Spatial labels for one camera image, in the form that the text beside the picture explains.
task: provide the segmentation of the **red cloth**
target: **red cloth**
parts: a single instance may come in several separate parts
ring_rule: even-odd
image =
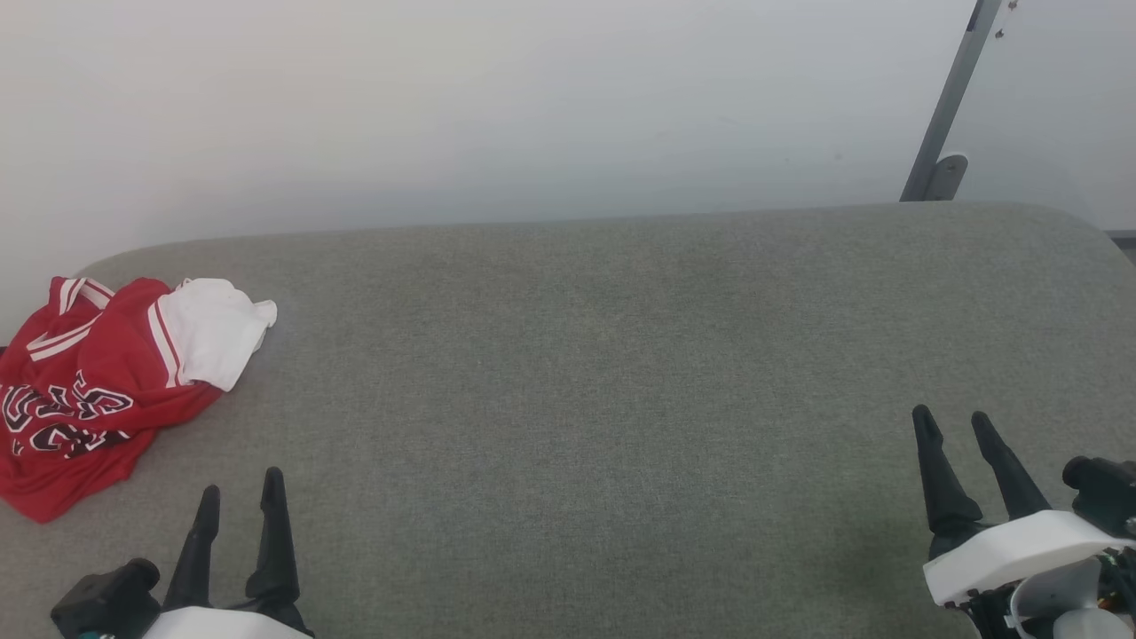
[[[0,497],[49,522],[130,476],[159,428],[192,420],[220,389],[179,383],[157,280],[112,293],[55,277],[48,305],[0,355]]]

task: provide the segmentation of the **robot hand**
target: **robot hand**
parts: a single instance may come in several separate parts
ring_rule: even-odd
[[[160,606],[150,596],[158,584],[158,569],[147,559],[132,559],[114,572],[84,576],[51,609],[51,620],[64,639],[315,637],[295,607],[300,582],[279,468],[268,468],[265,474],[260,509],[265,524],[257,571],[244,586],[249,601],[228,608],[215,608],[209,603],[210,548],[220,520],[220,490],[210,486],[201,495],[198,515]]]
[[[924,576],[935,603],[966,613],[983,639],[1131,639],[1136,613],[1136,464],[1077,457],[1063,480],[1074,512],[1054,511],[984,413],[971,417],[1010,521],[982,509],[943,454],[926,406],[912,412],[927,524]]]

